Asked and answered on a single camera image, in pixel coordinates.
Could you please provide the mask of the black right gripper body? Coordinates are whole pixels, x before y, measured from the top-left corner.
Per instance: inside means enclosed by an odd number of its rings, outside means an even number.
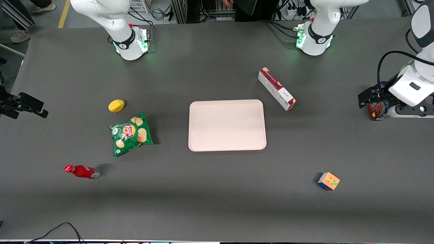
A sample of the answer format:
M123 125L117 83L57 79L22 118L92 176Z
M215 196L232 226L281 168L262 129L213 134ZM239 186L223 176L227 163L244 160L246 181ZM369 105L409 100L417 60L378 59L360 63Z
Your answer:
M17 96L12 95L6 91L4 86L0 87L0 112L11 111L21 111L20 105L17 102L21 98L21 93Z

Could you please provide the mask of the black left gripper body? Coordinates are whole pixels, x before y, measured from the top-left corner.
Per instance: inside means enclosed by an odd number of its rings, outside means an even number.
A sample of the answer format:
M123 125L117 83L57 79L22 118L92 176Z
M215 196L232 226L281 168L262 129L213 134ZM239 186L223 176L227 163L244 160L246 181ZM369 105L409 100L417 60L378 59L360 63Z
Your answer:
M388 102L389 104L399 104L400 100L392 95L384 85L374 85L370 87L370 103Z

